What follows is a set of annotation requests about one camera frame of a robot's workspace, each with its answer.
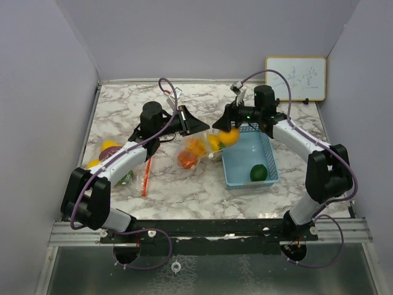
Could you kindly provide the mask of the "yellow orange peach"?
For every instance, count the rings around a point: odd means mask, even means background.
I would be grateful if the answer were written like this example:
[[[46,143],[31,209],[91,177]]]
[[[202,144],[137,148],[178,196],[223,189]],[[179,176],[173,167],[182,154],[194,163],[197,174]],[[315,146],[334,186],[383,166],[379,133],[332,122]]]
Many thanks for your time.
[[[225,147],[232,146],[238,142],[240,138],[240,130],[235,127],[233,127],[230,132],[220,130],[217,137]]]

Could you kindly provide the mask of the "orange bell pepper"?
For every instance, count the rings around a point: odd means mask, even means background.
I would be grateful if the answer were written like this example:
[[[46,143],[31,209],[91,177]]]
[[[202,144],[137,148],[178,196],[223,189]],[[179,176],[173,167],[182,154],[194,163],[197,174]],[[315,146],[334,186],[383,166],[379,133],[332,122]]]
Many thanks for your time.
[[[194,153],[197,157],[206,155],[206,145],[199,138],[191,138],[187,142],[187,150]]]

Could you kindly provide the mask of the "clear zip bag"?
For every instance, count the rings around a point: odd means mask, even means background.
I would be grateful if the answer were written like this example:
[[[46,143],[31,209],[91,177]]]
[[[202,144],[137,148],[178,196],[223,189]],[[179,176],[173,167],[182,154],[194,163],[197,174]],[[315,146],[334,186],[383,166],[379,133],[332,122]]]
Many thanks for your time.
[[[214,159],[226,145],[220,141],[218,134],[204,131],[186,136],[176,151],[176,160],[183,169],[194,169],[202,159]]]
[[[93,154],[89,163],[86,163],[84,168],[86,170],[91,170],[101,162],[107,160],[110,156],[114,155],[122,147],[121,144],[112,140],[103,141],[101,145],[96,148],[98,152]],[[149,162],[143,162],[142,164],[134,166],[127,174],[119,178],[116,183],[111,180],[112,188],[119,192],[127,190],[131,195],[136,195],[137,197],[145,196],[146,193],[144,191],[147,187],[146,179],[148,178],[146,168],[148,163]]]

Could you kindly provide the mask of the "bumpy red orange tangerine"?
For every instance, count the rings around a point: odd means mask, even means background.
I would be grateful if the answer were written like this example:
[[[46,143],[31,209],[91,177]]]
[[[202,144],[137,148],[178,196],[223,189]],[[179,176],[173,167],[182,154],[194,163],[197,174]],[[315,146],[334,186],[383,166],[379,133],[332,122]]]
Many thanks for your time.
[[[198,163],[198,156],[191,151],[182,151],[177,157],[179,165],[184,169],[191,169]]]

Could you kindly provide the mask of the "purple sweet potato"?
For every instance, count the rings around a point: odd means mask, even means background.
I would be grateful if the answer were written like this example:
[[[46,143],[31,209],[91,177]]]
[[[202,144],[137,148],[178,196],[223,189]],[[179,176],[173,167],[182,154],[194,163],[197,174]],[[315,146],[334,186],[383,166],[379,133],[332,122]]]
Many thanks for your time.
[[[99,160],[101,162],[105,161],[106,159],[112,157],[116,152],[121,150],[121,146],[111,146],[106,148],[105,150],[101,151],[99,154]]]

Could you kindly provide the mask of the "yellow bell pepper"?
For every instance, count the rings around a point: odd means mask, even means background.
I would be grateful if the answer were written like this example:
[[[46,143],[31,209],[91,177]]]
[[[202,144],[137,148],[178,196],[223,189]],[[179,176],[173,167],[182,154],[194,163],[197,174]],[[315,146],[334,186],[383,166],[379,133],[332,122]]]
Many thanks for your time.
[[[208,133],[206,140],[211,148],[211,151],[216,152],[221,149],[221,142],[217,135]]]

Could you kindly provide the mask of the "green yellow mango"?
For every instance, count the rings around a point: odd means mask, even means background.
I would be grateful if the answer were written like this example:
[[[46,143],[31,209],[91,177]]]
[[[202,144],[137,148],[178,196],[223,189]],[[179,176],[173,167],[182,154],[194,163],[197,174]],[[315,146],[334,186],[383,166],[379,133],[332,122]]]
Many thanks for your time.
[[[125,176],[123,176],[118,182],[117,185],[118,186],[123,186],[123,185],[127,185],[128,183],[132,182],[134,173],[132,170],[130,170]]]

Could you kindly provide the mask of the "clear zip top bag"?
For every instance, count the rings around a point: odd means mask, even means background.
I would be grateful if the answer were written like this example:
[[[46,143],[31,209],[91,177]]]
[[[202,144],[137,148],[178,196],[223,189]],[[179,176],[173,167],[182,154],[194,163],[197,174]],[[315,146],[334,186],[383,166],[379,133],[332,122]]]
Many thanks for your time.
[[[103,141],[101,145],[96,148],[98,152],[93,154],[89,163],[86,163],[84,168],[86,170],[91,170],[101,162],[107,160],[110,156],[114,155],[122,147],[121,144],[112,140]],[[145,196],[146,193],[144,191],[147,187],[146,179],[148,178],[146,168],[148,163],[149,162],[143,162],[142,164],[134,166],[127,174],[119,178],[116,183],[111,180],[112,188],[119,192],[127,190],[131,195],[136,195],[137,197]]]

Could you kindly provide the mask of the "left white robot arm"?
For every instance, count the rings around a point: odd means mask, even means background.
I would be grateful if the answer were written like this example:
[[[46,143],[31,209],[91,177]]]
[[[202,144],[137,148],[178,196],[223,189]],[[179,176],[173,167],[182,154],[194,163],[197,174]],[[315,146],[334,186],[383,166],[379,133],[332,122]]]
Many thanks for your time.
[[[184,105],[173,114],[162,109],[160,103],[151,101],[142,107],[140,123],[128,141],[113,155],[89,170],[72,171],[61,204],[61,213],[69,218],[71,227],[88,227],[92,230],[109,229],[121,242],[135,237],[135,218],[111,207],[111,189],[131,170],[148,161],[160,147],[160,137],[178,133],[194,135],[209,129]]]

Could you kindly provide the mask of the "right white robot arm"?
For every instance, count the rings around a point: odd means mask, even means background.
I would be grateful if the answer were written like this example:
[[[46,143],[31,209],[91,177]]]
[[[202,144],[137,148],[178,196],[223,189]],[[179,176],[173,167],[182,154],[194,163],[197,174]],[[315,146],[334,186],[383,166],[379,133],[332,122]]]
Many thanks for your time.
[[[254,105],[243,102],[245,91],[240,82],[230,89],[236,98],[225,105],[222,117],[213,128],[229,132],[243,123],[255,123],[262,133],[291,148],[307,164],[306,194],[285,214],[282,233],[288,240],[303,235],[304,225],[331,203],[345,200],[347,191],[356,193],[357,178],[350,167],[347,149],[337,144],[331,146],[296,126],[289,113],[277,112],[273,89],[268,85],[256,86]]]

